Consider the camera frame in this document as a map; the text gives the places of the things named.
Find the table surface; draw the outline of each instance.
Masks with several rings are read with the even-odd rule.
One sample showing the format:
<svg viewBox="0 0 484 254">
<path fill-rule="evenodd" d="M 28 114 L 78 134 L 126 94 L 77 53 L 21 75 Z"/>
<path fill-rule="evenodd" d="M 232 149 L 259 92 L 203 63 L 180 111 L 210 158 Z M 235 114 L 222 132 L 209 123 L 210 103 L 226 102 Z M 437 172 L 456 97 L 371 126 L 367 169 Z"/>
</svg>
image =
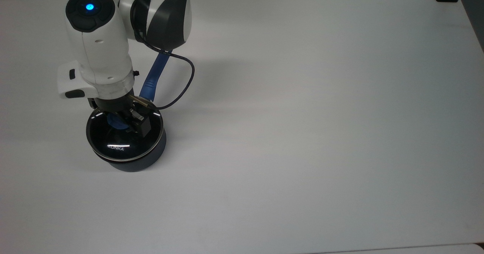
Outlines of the table surface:
<svg viewBox="0 0 484 254">
<path fill-rule="evenodd" d="M 347 254 L 484 254 L 484 249 L 475 244 L 448 245 L 432 247 L 380 249 L 357 252 L 346 252 Z"/>
<path fill-rule="evenodd" d="M 484 54 L 434 0 L 192 0 L 197 74 L 123 173 L 57 96 L 67 0 L 0 0 L 0 248 L 297 254 L 484 241 Z M 130 41 L 139 92 L 156 54 Z M 189 67 L 170 60 L 155 103 Z"/>
</svg>

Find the black cable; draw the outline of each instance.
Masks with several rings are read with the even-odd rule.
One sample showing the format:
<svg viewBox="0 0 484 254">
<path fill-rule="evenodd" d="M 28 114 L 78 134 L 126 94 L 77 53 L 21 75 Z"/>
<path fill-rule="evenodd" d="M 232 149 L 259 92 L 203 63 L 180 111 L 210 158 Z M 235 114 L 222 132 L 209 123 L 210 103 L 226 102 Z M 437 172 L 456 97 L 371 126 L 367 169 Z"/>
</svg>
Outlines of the black cable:
<svg viewBox="0 0 484 254">
<path fill-rule="evenodd" d="M 185 88 L 180 93 L 180 95 L 178 95 L 178 97 L 176 97 L 173 101 L 171 101 L 170 104 L 167 104 L 167 105 L 162 106 L 162 107 L 154 107 L 154 106 L 150 106 L 150 105 L 148 106 L 148 108 L 156 109 L 156 110 L 162 110 L 162 109 L 169 108 L 169 107 L 173 106 L 173 104 L 175 104 L 183 96 L 183 94 L 185 94 L 185 92 L 187 91 L 187 89 L 190 86 L 190 84 L 192 84 L 192 80 L 193 80 L 193 78 L 195 76 L 195 65 L 193 64 L 193 62 L 190 59 L 188 59 L 188 58 L 186 58 L 184 56 L 178 56 L 177 54 L 173 54 L 173 53 L 170 53 L 170 52 L 167 52 L 167 51 L 163 51 L 163 50 L 157 49 L 156 47 L 153 47 L 152 45 L 148 44 L 145 40 L 143 40 L 143 43 L 147 47 L 149 47 L 150 49 L 152 49 L 154 51 L 157 51 L 158 53 L 166 54 L 168 56 L 172 56 L 174 58 L 178 58 L 178 59 L 184 60 L 188 64 L 190 64 L 190 66 L 192 67 L 192 75 L 190 76 L 190 80 L 188 80 L 188 83 L 186 84 Z"/>
<path fill-rule="evenodd" d="M 133 2 L 133 4 L 131 5 L 131 11 L 130 11 L 130 18 L 131 18 L 131 26 L 133 27 L 133 30 L 135 30 L 135 25 L 134 25 L 134 22 L 133 22 L 133 19 L 134 19 L 134 7 L 135 5 L 137 4 L 138 0 L 135 0 Z M 140 33 L 138 32 L 134 32 L 135 33 L 135 38 L 137 39 L 138 42 L 143 42 L 144 45 L 146 45 L 148 48 L 160 53 L 160 54 L 166 54 L 168 56 L 172 56 L 174 58 L 178 58 L 178 59 L 181 59 L 181 60 L 184 60 L 186 61 L 188 64 L 190 64 L 190 66 L 192 67 L 192 75 L 190 76 L 190 80 L 188 80 L 188 83 L 186 84 L 185 88 L 183 89 L 183 91 L 180 93 L 180 95 L 178 95 L 178 97 L 176 97 L 173 101 L 171 101 L 170 104 L 167 104 L 165 106 L 162 106 L 162 107 L 155 107 L 155 106 L 147 106 L 148 108 L 150 109 L 156 109 L 156 110 L 162 110 L 162 109 L 166 109 L 166 108 L 169 108 L 171 107 L 173 104 L 175 104 L 182 96 L 183 94 L 185 94 L 185 92 L 187 91 L 188 87 L 190 86 L 190 84 L 192 84 L 192 80 L 195 76 L 195 65 L 193 64 L 193 62 L 184 57 L 184 56 L 178 56 L 177 54 L 173 54 L 173 53 L 170 53 L 168 51 L 164 51 L 164 50 L 161 50 L 161 49 L 157 49 L 156 47 L 152 46 L 151 44 L 149 44 L 144 37 L 142 37 L 142 35 L 140 35 Z"/>
</svg>

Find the blue cable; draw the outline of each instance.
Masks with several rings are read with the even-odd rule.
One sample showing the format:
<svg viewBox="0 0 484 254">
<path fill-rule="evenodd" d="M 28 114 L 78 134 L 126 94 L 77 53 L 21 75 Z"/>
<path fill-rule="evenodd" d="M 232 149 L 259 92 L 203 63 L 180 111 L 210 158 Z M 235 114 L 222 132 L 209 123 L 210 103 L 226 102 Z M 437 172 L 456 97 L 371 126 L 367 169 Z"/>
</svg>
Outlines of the blue cable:
<svg viewBox="0 0 484 254">
<path fill-rule="evenodd" d="M 150 101 L 154 100 L 156 84 L 158 83 L 160 75 L 163 72 L 164 67 L 166 66 L 166 63 L 168 62 L 168 58 L 170 58 L 170 56 L 168 56 L 167 54 L 158 54 L 150 72 L 146 76 L 146 80 L 143 84 L 143 87 L 141 88 L 140 97 L 143 97 L 144 99 L 148 99 Z"/>
</svg>

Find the button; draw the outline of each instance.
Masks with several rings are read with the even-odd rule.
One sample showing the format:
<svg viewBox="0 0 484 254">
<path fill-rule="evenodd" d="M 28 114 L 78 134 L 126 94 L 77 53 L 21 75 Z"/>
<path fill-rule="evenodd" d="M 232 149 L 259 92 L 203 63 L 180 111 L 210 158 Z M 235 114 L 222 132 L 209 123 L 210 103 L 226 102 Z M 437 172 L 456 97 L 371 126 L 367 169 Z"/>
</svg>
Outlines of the button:
<svg viewBox="0 0 484 254">
<path fill-rule="evenodd" d="M 94 16 L 101 9 L 102 5 L 99 0 L 80 0 L 78 2 L 78 11 L 84 16 Z"/>
<path fill-rule="evenodd" d="M 76 78 L 76 70 L 71 69 L 71 70 L 69 70 L 69 79 L 73 80 L 74 78 Z"/>
<path fill-rule="evenodd" d="M 102 20 L 104 22 L 105 20 L 107 20 L 107 18 L 109 18 L 109 16 L 111 16 L 112 11 L 113 11 L 113 5 L 111 2 L 109 3 L 102 2 L 102 9 L 97 16 L 99 20 Z"/>
<path fill-rule="evenodd" d="M 78 4 L 79 0 L 69 0 L 66 6 L 67 13 L 73 13 L 76 11 L 76 5 Z"/>
<path fill-rule="evenodd" d="M 71 90 L 71 91 L 66 92 L 65 96 L 67 98 L 82 98 L 82 97 L 86 96 L 86 94 L 84 93 L 83 90 L 75 89 L 75 90 Z"/>
<path fill-rule="evenodd" d="M 72 17 L 72 24 L 81 30 L 91 30 L 96 27 L 96 20 L 93 18 L 83 18 L 79 15 Z"/>
</svg>

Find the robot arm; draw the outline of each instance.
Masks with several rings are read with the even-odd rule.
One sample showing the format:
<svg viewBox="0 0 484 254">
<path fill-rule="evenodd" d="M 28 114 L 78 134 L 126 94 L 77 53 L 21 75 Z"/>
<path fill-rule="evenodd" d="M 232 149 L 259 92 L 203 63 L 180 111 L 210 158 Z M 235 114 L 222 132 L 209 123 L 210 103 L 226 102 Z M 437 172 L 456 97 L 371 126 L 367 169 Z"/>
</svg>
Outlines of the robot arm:
<svg viewBox="0 0 484 254">
<path fill-rule="evenodd" d="M 69 0 L 65 22 L 76 60 L 59 66 L 60 96 L 88 98 L 95 110 L 88 119 L 86 136 L 100 158 L 128 172 L 150 166 L 166 143 L 158 110 L 183 95 L 195 72 L 191 61 L 169 52 L 184 44 L 190 34 L 190 0 Z M 161 53 L 143 85 L 149 91 L 143 93 L 145 98 L 134 96 L 128 38 Z M 156 108 L 148 99 L 154 97 L 168 56 L 187 61 L 192 76 L 173 102 Z"/>
<path fill-rule="evenodd" d="M 164 51 L 184 44 L 191 28 L 190 0 L 69 0 L 66 26 L 78 66 L 59 68 L 61 97 L 116 99 L 134 84 L 127 39 Z M 67 69 L 83 81 L 68 79 Z"/>
</svg>

